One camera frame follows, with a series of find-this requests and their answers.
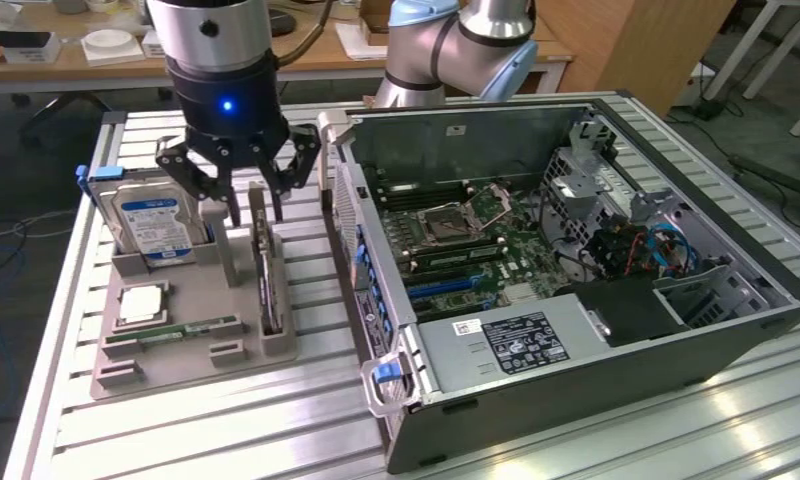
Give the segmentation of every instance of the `hard drive label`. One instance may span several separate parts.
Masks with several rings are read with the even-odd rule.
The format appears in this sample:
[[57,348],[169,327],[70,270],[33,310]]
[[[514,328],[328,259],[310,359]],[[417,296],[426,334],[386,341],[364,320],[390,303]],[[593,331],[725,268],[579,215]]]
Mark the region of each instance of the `hard drive label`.
[[180,206],[173,198],[125,202],[121,210],[140,252],[149,258],[166,259],[192,250],[189,231],[177,221]]
[[482,333],[501,370],[509,375],[569,359],[541,312],[486,323]]

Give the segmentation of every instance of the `floor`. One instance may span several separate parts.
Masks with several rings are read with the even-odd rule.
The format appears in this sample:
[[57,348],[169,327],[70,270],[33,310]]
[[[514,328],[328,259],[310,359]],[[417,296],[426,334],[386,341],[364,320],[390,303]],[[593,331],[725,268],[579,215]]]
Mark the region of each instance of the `floor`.
[[[719,36],[705,60],[720,65],[728,56],[741,32]],[[743,74],[769,44],[757,44],[737,74]],[[360,99],[376,91],[377,80],[301,82],[281,85],[282,102],[317,103]],[[153,89],[104,93],[102,99],[118,110],[148,111],[177,108],[172,101],[160,101]],[[15,108],[6,96],[0,96],[0,219],[19,219],[46,211],[70,209],[79,193],[74,184],[73,170],[87,162],[94,145],[100,114],[85,105],[71,105],[38,131],[42,147],[23,148],[14,131],[51,97],[34,95],[33,105]],[[700,123],[721,147],[737,154],[775,165],[800,176],[800,139],[787,131],[800,116],[800,60],[789,57],[783,69],[765,85],[761,95],[744,101],[737,94],[731,98],[744,111],[743,118],[728,113],[711,122]],[[676,118],[689,118],[687,112],[673,111]],[[688,124],[675,125],[676,130],[700,151],[727,171],[729,166],[723,154],[713,148],[705,135]],[[779,213],[777,194],[757,178],[744,176],[743,185]],[[800,222],[800,197],[789,194],[787,214]],[[59,217],[37,223],[30,233],[69,228],[70,217]],[[2,248],[18,239],[0,239]],[[14,435],[17,415],[22,405],[26,383],[45,326],[51,294],[59,273],[67,235],[29,239],[23,246],[26,258],[22,272],[13,278],[7,288],[0,290],[0,326],[5,333],[6,349],[17,369],[18,394],[0,413],[0,476]],[[0,252],[0,261],[6,253]],[[6,269],[0,279],[11,272]],[[5,362],[0,354],[0,402],[9,391]]]

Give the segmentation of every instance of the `aluminum extrusion table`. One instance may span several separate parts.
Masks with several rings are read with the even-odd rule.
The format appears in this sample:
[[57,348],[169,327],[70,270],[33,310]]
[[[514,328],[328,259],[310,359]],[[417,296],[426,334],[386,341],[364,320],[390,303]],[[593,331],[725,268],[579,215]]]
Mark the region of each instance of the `aluminum extrusion table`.
[[[655,148],[800,277],[800,238],[633,100],[599,94]],[[560,98],[587,98],[563,95]],[[548,98],[545,95],[528,97]],[[285,109],[292,122],[358,104]],[[94,165],[153,165],[180,112],[108,116]],[[657,178],[619,144],[619,162]],[[282,155],[290,155],[286,148]],[[245,188],[257,171],[237,173]],[[5,478],[388,478],[317,202],[316,179],[284,205],[301,354],[289,364],[141,395],[89,396],[112,237],[83,198],[67,247]],[[246,235],[245,228],[232,235]],[[800,478],[800,326],[705,383],[653,397],[397,478]]]

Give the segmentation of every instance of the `hard drive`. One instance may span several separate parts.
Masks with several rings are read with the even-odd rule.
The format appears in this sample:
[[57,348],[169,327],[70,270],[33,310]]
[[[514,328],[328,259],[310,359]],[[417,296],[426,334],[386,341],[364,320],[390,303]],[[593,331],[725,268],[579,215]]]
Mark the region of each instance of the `hard drive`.
[[209,241],[198,201],[161,170],[105,167],[89,189],[120,254],[141,253],[149,267],[194,262]]

